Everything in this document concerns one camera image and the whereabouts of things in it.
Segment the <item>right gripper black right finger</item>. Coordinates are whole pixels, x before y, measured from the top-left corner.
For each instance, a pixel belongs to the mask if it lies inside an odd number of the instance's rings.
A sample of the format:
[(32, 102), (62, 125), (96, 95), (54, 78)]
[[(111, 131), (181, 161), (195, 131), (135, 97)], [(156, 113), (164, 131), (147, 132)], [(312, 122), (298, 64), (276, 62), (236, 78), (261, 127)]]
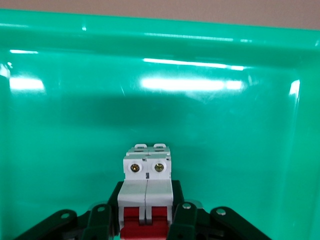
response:
[(166, 240), (272, 240), (233, 209), (207, 212), (185, 200), (179, 180), (172, 180), (173, 222)]

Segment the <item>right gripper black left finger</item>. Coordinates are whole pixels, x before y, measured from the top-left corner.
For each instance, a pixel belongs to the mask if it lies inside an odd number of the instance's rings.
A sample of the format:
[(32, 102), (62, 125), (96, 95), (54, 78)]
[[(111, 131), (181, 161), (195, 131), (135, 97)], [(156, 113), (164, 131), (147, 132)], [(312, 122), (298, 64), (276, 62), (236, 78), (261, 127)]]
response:
[(120, 234), (119, 181), (106, 202), (97, 203), (82, 215), (62, 209), (29, 228), (14, 240), (113, 240)]

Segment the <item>white circuit breaker red switch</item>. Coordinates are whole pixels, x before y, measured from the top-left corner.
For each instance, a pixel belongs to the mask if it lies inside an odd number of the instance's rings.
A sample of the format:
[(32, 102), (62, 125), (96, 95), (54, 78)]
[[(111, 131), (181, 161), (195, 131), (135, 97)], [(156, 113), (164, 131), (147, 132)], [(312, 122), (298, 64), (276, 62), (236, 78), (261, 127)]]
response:
[(174, 202), (170, 148), (136, 144), (123, 158), (123, 172), (117, 196), (120, 240), (166, 240)]

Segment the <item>green plastic tray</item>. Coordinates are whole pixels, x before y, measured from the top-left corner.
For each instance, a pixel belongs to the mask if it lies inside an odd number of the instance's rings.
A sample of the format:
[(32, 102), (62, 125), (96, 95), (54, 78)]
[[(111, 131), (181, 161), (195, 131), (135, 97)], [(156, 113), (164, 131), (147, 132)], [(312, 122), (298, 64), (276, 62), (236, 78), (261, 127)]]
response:
[(0, 9), (0, 240), (172, 178), (273, 240), (320, 240), (320, 30)]

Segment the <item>brown table cover mat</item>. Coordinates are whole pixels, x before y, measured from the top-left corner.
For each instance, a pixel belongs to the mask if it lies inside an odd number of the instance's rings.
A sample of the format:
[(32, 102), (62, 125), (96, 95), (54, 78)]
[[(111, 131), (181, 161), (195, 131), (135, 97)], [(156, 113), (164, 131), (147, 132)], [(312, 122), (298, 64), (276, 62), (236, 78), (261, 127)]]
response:
[(320, 30), (320, 0), (0, 0), (0, 9)]

